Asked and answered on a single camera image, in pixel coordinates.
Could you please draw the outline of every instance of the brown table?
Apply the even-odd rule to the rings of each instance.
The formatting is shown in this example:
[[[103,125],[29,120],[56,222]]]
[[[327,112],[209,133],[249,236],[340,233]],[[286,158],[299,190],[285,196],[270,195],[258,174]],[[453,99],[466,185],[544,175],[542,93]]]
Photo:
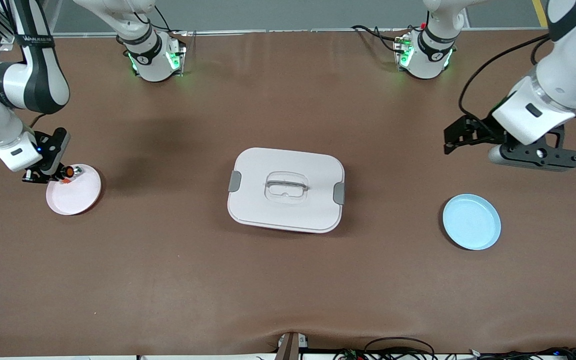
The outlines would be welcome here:
[[[44,186],[0,162],[0,356],[271,351],[418,337],[440,352],[576,346],[576,170],[491,164],[489,146],[443,155],[457,97],[486,59],[539,32],[465,32],[437,79],[397,72],[352,32],[199,37],[187,72],[131,74],[114,39],[58,39],[71,89],[64,162],[96,167],[105,194],[54,214]],[[465,104],[484,115],[530,68],[507,55]],[[23,112],[25,121],[34,114]],[[576,121],[567,127],[576,150]],[[240,225],[228,214],[237,155],[324,153],[345,166],[343,219],[323,235]],[[442,234],[442,205],[473,193],[503,230],[485,251]]]

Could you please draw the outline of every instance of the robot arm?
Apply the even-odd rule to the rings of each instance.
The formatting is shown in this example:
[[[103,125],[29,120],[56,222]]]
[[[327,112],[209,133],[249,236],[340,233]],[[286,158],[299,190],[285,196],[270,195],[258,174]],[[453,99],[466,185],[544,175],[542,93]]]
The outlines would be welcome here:
[[[402,54],[397,54],[397,64],[410,75],[420,79],[432,79],[448,66],[453,45],[466,23],[464,9],[487,0],[423,0],[429,16],[425,27],[412,29],[403,38],[409,40],[397,44]]]
[[[444,130],[444,153],[462,145],[499,144],[489,159],[509,166],[566,171],[576,151],[563,148],[564,123],[576,117],[576,1],[551,0],[546,10],[550,54],[524,76],[486,118],[462,116]],[[557,137],[550,146],[545,135]]]
[[[25,169],[26,182],[62,179],[72,170],[60,163],[70,135],[63,128],[52,136],[35,132],[12,109],[54,114],[68,103],[68,83],[37,0],[11,0],[9,12],[23,61],[0,62],[0,159],[11,171]]]
[[[74,0],[117,32],[132,67],[144,80],[161,82],[183,71],[186,44],[153,28],[146,14],[155,0]]]

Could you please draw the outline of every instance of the yellow stripe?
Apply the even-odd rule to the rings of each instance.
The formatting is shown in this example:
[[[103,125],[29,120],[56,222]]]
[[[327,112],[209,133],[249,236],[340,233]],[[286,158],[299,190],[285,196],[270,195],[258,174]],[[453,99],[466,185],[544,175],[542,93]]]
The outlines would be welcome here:
[[[544,6],[542,6],[541,0],[532,0],[532,6],[534,7],[534,12],[537,13],[539,25],[542,28],[548,27],[548,22],[546,21],[546,13],[544,12]]]

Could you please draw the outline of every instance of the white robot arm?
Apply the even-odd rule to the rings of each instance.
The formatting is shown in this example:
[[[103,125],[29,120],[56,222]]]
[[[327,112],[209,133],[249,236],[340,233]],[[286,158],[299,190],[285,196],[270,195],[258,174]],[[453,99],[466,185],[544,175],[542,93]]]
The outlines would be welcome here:
[[[421,30],[413,28],[395,45],[398,66],[420,79],[441,73],[453,53],[453,45],[466,23],[464,9],[487,0],[423,0],[428,20]]]
[[[54,114],[68,103],[68,83],[37,0],[10,0],[8,11],[23,61],[0,61],[0,159],[11,171],[25,169],[25,182],[61,180],[73,170],[60,162],[68,132],[61,127],[53,135],[35,132],[12,109]]]
[[[142,79],[161,82],[183,69],[186,44],[155,30],[146,14],[155,0],[74,0],[117,32],[128,49],[132,67]]]
[[[463,145],[499,144],[489,159],[508,166],[566,171],[576,151],[563,148],[564,123],[576,117],[576,0],[550,0],[546,9],[554,48],[484,119],[466,114],[444,130],[444,153]],[[550,146],[545,135],[554,134]]]

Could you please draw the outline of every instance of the gray floor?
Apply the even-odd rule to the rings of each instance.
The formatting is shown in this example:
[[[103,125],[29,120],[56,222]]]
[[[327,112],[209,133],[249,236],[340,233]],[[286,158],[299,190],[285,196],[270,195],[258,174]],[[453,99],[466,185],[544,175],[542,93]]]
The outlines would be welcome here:
[[[426,18],[421,0],[158,0],[171,28],[187,31],[405,28]],[[468,9],[472,27],[539,27],[531,0],[496,0]],[[156,13],[154,24],[163,25]],[[55,34],[112,29],[72,0],[62,0]]]

